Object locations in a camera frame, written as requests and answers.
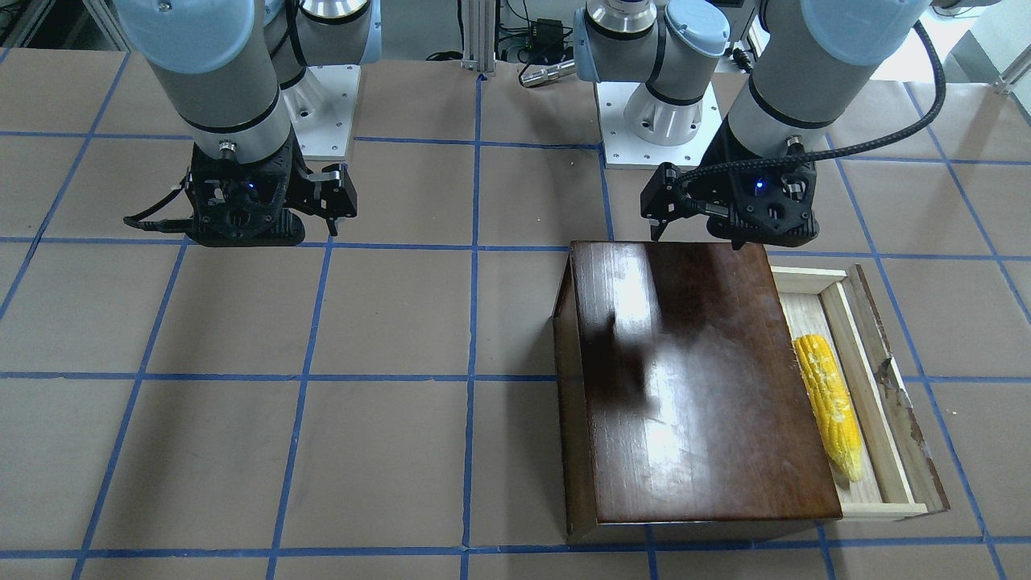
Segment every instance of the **wooden tray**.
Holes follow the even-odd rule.
[[[792,339],[831,343],[863,433],[863,478],[832,469],[844,520],[899,520],[949,509],[905,385],[859,265],[849,271],[773,267]]]
[[[570,543],[752,540],[947,509],[862,270],[761,246],[575,242],[555,312]],[[823,451],[790,339],[833,343],[864,435]]]

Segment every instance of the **corn cob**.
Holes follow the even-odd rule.
[[[863,475],[859,422],[830,345],[820,335],[800,337],[794,344],[824,450],[849,481],[859,481]]]

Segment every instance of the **metal frame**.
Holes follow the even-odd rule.
[[[110,6],[107,5],[107,1],[82,0],[82,5],[90,11],[90,15],[97,23],[100,32],[110,40],[111,44],[114,44],[114,47],[123,53],[128,52],[129,40],[126,38],[125,33],[122,32],[119,20],[111,11]]]
[[[465,42],[462,46],[462,67],[494,74],[494,42],[497,22],[494,0],[464,0],[462,26]]]
[[[1000,95],[1013,92],[1013,84],[1020,82],[1028,71],[1031,71],[1031,45],[1024,48],[1021,56],[999,75],[999,79],[995,81],[995,92]]]

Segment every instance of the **grid line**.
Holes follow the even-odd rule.
[[[616,239],[616,232],[612,229],[612,206],[609,202],[608,195],[608,179],[605,177],[605,143],[601,142],[598,144],[598,167],[601,172],[601,200],[605,205],[605,232],[608,234],[608,240],[612,241]]]
[[[1000,536],[993,538],[996,544],[1031,545],[1031,536]],[[942,536],[925,538],[867,538],[828,540],[832,549],[862,549],[872,547],[905,546],[977,546],[985,539],[976,536]],[[697,542],[657,543],[656,553],[668,552],[731,552],[731,551],[787,551],[820,549],[816,540],[770,540],[765,542]],[[560,553],[646,553],[643,544],[592,544],[583,546],[557,545],[485,545],[485,546],[343,546],[343,547],[298,547],[280,548],[278,557],[309,556],[421,556],[442,555],[501,555],[501,554],[560,554]],[[112,548],[86,551],[86,559],[117,558],[226,558],[226,557],[269,557],[271,548]],[[74,559],[82,550],[0,550],[0,560],[14,559]]]
[[[31,243],[33,237],[0,236],[0,243]],[[82,243],[99,245],[178,245],[180,240],[168,237],[54,237],[44,236],[39,243]],[[188,244],[198,245],[196,241],[187,240]],[[561,251],[569,250],[568,245],[463,245],[457,243],[393,243],[393,242],[361,242],[331,241],[334,248],[350,249],[411,249],[426,251]],[[304,241],[300,247],[325,247],[325,241]],[[887,260],[954,260],[968,262],[1031,262],[1031,255],[1022,254],[987,254],[987,253],[905,253],[882,251],[835,251],[809,249],[767,249],[770,255],[793,255],[808,258],[874,258]]]
[[[479,287],[479,194],[480,194],[480,161],[483,152],[483,106],[484,81],[487,76],[476,75],[475,101],[475,142],[472,165],[472,250],[469,252],[471,264],[469,275],[469,361],[466,368],[465,384],[465,452],[462,457],[462,548],[470,545],[469,536],[472,532],[472,454],[476,390],[476,314],[477,293]],[[459,578],[469,578],[469,554],[463,550]]]
[[[644,524],[644,548],[647,552],[648,580],[659,580],[659,556],[655,551],[655,531]]]
[[[182,267],[182,258],[186,255],[187,247],[188,245],[185,242],[179,244],[178,253],[175,255],[175,264],[172,266],[172,271],[168,276],[168,283],[165,285],[165,294],[161,299],[161,306],[158,307],[158,313],[155,316],[154,326],[151,328],[151,335],[146,341],[146,348],[143,349],[143,357],[139,362],[139,370],[136,373],[136,379],[133,382],[132,390],[129,394],[129,400],[126,402],[126,409],[122,415],[122,422],[119,425],[118,436],[114,438],[111,455],[107,462],[107,470],[104,472],[104,479],[101,481],[100,490],[97,492],[97,501],[93,506],[90,523],[87,525],[86,535],[82,538],[82,547],[78,556],[75,558],[75,568],[72,570],[71,580],[78,580],[82,575],[82,567],[86,565],[86,557],[90,551],[90,547],[93,545],[93,539],[97,533],[97,525],[100,523],[100,514],[104,509],[104,504],[107,500],[107,492],[110,490],[111,480],[114,478],[114,470],[118,467],[119,456],[122,453],[122,446],[125,444],[126,434],[129,432],[129,422],[132,419],[132,413],[136,407],[136,401],[139,398],[140,387],[143,384],[143,374],[146,372],[146,366],[151,363],[151,355],[154,353],[154,345],[158,341],[158,333],[161,331],[162,320],[164,320],[165,313],[168,311],[168,303],[172,297],[172,287],[175,286],[175,280],[178,279],[179,270]]]
[[[827,542],[827,531],[824,530],[824,524],[817,524],[817,538],[820,543],[820,555],[824,559],[824,569],[827,570],[827,580],[837,580],[837,574],[834,573],[834,560],[831,559],[830,544]]]
[[[11,281],[10,287],[7,288],[7,295],[4,297],[3,303],[0,304],[0,320],[3,320],[4,315],[7,314],[7,309],[10,308],[11,301],[14,300],[14,294],[18,293],[18,287],[22,284],[22,279],[25,277],[25,272],[29,269],[29,264],[32,262],[32,258],[36,254],[36,249],[39,247],[39,240],[43,237],[46,227],[51,225],[51,219],[54,218],[54,213],[57,211],[58,205],[60,205],[61,200],[64,199],[64,195],[68,191],[68,186],[71,184],[72,178],[75,176],[75,171],[82,162],[82,158],[86,157],[86,150],[90,147],[92,135],[97,131],[97,127],[100,125],[100,120],[104,117],[104,112],[107,110],[107,106],[111,103],[111,97],[114,95],[114,89],[118,88],[119,81],[122,79],[122,74],[125,72],[127,64],[129,64],[128,53],[126,53],[126,55],[122,58],[122,64],[119,65],[119,70],[114,73],[114,78],[111,80],[110,87],[107,88],[107,93],[104,95],[104,100],[100,103],[97,115],[93,118],[93,124],[90,125],[90,131],[82,140],[82,145],[78,148],[78,153],[75,156],[75,160],[72,161],[71,167],[68,169],[68,174],[65,175],[64,182],[61,183],[61,187],[54,197],[54,202],[51,203],[51,207],[46,210],[46,214],[43,215],[43,220],[39,224],[39,228],[36,230],[36,233],[32,238],[32,242],[29,244],[29,249],[26,251],[25,258],[22,260],[22,265],[19,267],[18,273],[14,275],[14,280]]]
[[[315,341],[319,338],[319,326],[322,320],[323,300],[326,297],[326,281],[329,278],[329,266],[333,258],[333,246],[327,235],[323,253],[322,269],[319,274],[319,288],[315,292],[315,304],[311,312],[311,330],[308,332],[308,345],[304,351],[304,366],[301,370],[301,384],[297,390],[297,409],[294,413],[294,428],[291,432],[290,447],[287,452],[287,468],[282,476],[282,489],[279,493],[279,507],[275,515],[275,527],[272,530],[272,548],[268,556],[268,568],[265,578],[275,578],[275,568],[278,562],[279,547],[282,543],[282,528],[287,521],[287,507],[290,503],[290,488],[294,478],[294,466],[297,463],[297,448],[300,445],[301,424],[304,420],[304,404],[307,399],[308,382],[311,374],[311,360],[314,357]]]
[[[920,106],[920,103],[917,102],[917,95],[913,94],[912,89],[908,83],[904,84],[904,87],[906,93],[909,95],[909,100],[912,101],[912,106],[917,109],[917,112],[923,116],[923,108]],[[952,175],[953,182],[955,182],[956,187],[959,189],[960,197],[963,198],[963,203],[966,204],[967,209],[970,211],[970,216],[973,217],[973,221],[977,226],[977,231],[980,232],[980,236],[985,239],[985,243],[988,244],[989,251],[992,252],[992,255],[998,258],[999,251],[996,249],[991,236],[988,235],[988,230],[985,229],[985,224],[982,221],[980,215],[977,214],[977,210],[974,208],[973,202],[970,200],[970,196],[967,195],[966,187],[964,187],[962,181],[960,181],[960,177],[956,173],[956,168],[953,167],[952,162],[949,160],[949,156],[945,155],[945,149],[941,146],[941,141],[938,140],[938,137],[934,134],[934,130],[932,128],[928,127],[927,133],[931,136],[931,140],[934,141],[934,146],[938,149],[938,153],[941,155],[941,159],[945,162],[949,174]],[[997,263],[999,270],[1002,272],[1002,277],[1006,280],[1006,284],[1009,285],[1009,292],[1013,295],[1017,305],[1024,313],[1024,319],[1027,320],[1028,325],[1031,325],[1031,311],[1028,310],[1027,304],[1018,292],[1017,284],[1013,283],[1013,278],[1009,275],[1009,270],[1006,268],[1006,264],[1003,263],[1002,260],[997,260]]]
[[[831,140],[830,135],[827,135],[827,143],[831,146],[831,148],[834,148],[834,142]],[[924,371],[924,364],[921,361],[920,353],[917,351],[917,345],[912,339],[912,335],[909,333],[909,326],[907,325],[905,317],[902,315],[902,309],[899,306],[898,299],[895,296],[895,289],[892,285],[891,279],[888,276],[888,270],[885,268],[884,259],[882,259],[880,254],[877,252],[876,243],[874,242],[873,236],[870,233],[870,228],[866,223],[866,217],[863,216],[863,211],[859,206],[859,201],[856,197],[856,192],[855,190],[853,190],[852,181],[850,180],[849,175],[844,171],[844,166],[842,165],[841,160],[835,159],[834,163],[837,165],[838,171],[841,174],[841,180],[844,183],[845,191],[847,192],[849,198],[852,201],[853,207],[856,210],[856,216],[859,218],[859,225],[863,229],[863,234],[866,236],[867,243],[870,246],[870,251],[874,253],[874,262],[877,265],[877,271],[880,273],[882,280],[885,283],[885,288],[888,292],[889,302],[892,304],[892,309],[895,311],[896,318],[898,318],[899,328],[902,331],[902,336],[905,338],[906,345],[909,347],[909,352],[912,355],[913,364],[917,367],[917,372],[921,377],[921,379],[923,380],[925,390],[927,391],[927,395],[931,400],[931,407],[932,410],[934,411],[935,418],[938,421],[938,427],[941,430],[941,435],[945,440],[945,445],[946,447],[950,448],[950,450],[953,451],[952,452],[953,464],[956,467],[960,480],[963,484],[967,501],[970,504],[971,512],[974,514],[975,519],[977,521],[978,530],[980,531],[985,539],[985,545],[988,547],[989,555],[991,556],[993,564],[995,564],[996,574],[998,575],[999,580],[1006,580],[1006,575],[1005,572],[1002,570],[1002,565],[999,561],[998,553],[995,550],[995,546],[992,544],[991,536],[988,533],[988,527],[985,523],[984,517],[982,517],[980,508],[977,504],[977,500],[974,497],[973,491],[970,489],[970,484],[967,481],[966,473],[963,470],[963,466],[962,463],[960,462],[959,455],[955,453],[955,448],[952,442],[952,436],[950,435],[949,429],[944,423],[944,419],[942,418],[941,413],[937,408],[937,403],[934,399],[934,394],[930,387],[930,383],[926,381],[927,373]]]

